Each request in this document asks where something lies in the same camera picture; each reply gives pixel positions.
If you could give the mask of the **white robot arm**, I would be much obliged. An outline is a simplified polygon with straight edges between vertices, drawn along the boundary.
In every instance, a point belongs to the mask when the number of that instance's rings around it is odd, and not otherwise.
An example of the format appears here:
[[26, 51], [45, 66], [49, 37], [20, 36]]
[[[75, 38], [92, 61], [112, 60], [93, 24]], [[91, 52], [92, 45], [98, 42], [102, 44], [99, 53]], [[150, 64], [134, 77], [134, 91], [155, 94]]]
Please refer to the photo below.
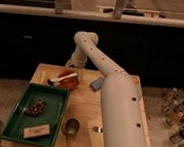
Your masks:
[[105, 147], [149, 147], [145, 136], [139, 85], [131, 75], [97, 48], [98, 35], [79, 31], [71, 56], [74, 67], [91, 60], [104, 76], [101, 93], [102, 125]]

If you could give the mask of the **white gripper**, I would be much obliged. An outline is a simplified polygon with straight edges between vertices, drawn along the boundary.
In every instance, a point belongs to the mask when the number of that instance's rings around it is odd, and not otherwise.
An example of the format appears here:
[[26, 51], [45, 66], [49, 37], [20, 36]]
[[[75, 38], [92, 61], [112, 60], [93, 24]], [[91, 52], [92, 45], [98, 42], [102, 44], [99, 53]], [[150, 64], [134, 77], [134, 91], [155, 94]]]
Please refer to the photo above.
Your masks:
[[87, 64], [87, 55], [81, 49], [76, 49], [70, 57], [71, 64], [76, 68], [83, 68]]

